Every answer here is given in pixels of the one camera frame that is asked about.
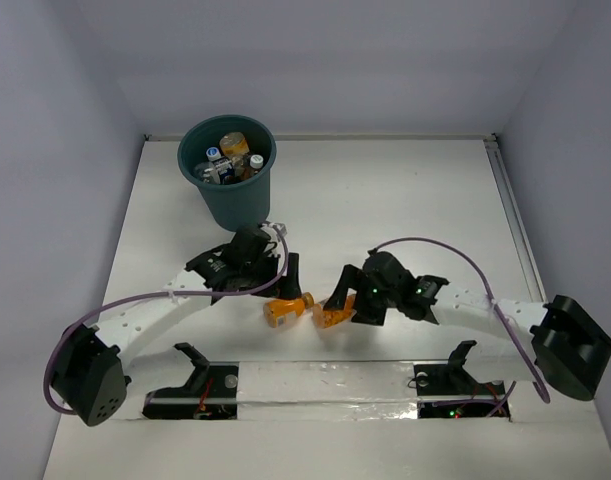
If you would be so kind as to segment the clear plastic bottle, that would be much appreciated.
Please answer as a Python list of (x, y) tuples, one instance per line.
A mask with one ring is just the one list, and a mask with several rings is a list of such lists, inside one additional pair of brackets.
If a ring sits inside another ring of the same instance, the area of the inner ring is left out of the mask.
[(211, 162), (203, 162), (194, 168), (194, 177), (201, 182), (208, 184), (219, 184), (220, 176)]

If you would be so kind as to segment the small clear blue-label bottle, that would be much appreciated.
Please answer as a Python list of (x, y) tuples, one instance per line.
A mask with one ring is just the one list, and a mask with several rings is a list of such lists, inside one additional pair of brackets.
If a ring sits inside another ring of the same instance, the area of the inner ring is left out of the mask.
[(210, 147), (206, 150), (208, 162), (215, 165), (220, 176), (219, 185), (228, 185), (233, 182), (235, 177), (234, 166), (229, 158), (223, 156), (217, 147)]

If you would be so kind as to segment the long orange label bottle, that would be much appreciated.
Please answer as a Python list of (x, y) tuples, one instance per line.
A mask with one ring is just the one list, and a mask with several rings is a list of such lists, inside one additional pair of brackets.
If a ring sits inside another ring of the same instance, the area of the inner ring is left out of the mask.
[(251, 154), (245, 158), (241, 180), (246, 181), (260, 172), (265, 163), (264, 157), (259, 154)]

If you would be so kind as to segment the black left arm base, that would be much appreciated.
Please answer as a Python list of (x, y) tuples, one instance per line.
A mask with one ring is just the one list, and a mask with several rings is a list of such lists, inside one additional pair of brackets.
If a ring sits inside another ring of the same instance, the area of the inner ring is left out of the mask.
[(193, 370), (181, 386), (149, 392), (142, 415), (149, 420), (235, 420), (240, 364), (212, 363), (187, 342), (174, 348), (189, 359)]

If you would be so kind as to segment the small orange juice bottle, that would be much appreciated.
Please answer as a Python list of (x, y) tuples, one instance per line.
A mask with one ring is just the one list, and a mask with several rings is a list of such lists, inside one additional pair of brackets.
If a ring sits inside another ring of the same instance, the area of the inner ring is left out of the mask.
[(271, 328), (280, 328), (292, 324), (315, 304), (309, 292), (291, 300), (274, 299), (264, 304), (263, 314)]

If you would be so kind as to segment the small orange patterned bottle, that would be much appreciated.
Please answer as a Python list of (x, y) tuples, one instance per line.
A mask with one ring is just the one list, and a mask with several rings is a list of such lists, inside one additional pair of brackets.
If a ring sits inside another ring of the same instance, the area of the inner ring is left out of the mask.
[(328, 329), (342, 322), (351, 320), (355, 315), (354, 302), (355, 295), (351, 294), (346, 298), (344, 307), (341, 310), (325, 310), (327, 300), (316, 303), (312, 307), (312, 320), (315, 327), (319, 330)]

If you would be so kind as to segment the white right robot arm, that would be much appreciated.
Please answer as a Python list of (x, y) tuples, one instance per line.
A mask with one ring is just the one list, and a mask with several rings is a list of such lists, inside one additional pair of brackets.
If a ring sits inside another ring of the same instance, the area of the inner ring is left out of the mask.
[(459, 288), (449, 280), (415, 276), (391, 253), (373, 249), (361, 267), (344, 266), (326, 311), (354, 298), (353, 322), (383, 325), (387, 312), (439, 327), (461, 327), (507, 342), (505, 348), (463, 340), (450, 353), (447, 384), (467, 392), (478, 383), (530, 381), (578, 401), (595, 398), (611, 358), (611, 337), (573, 298), (550, 302), (496, 300), (491, 292)]

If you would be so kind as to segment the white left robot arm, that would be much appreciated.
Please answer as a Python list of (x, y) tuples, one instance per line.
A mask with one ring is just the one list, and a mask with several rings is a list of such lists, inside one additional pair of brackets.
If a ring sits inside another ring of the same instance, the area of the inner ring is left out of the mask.
[(102, 305), (69, 325), (44, 370), (48, 406), (97, 426), (127, 397), (133, 360), (185, 318), (228, 297), (277, 297), (295, 289), (298, 261), (285, 225), (239, 228), (232, 240), (189, 260), (161, 289)]

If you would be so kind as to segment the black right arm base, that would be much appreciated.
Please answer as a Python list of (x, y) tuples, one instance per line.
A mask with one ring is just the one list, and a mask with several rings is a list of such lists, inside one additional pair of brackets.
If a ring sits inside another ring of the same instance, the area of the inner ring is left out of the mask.
[(503, 382), (480, 383), (465, 370), (467, 356), (475, 340), (462, 341), (443, 363), (420, 363), (407, 387), (417, 394), (419, 419), (458, 420), (511, 417), (510, 389)]

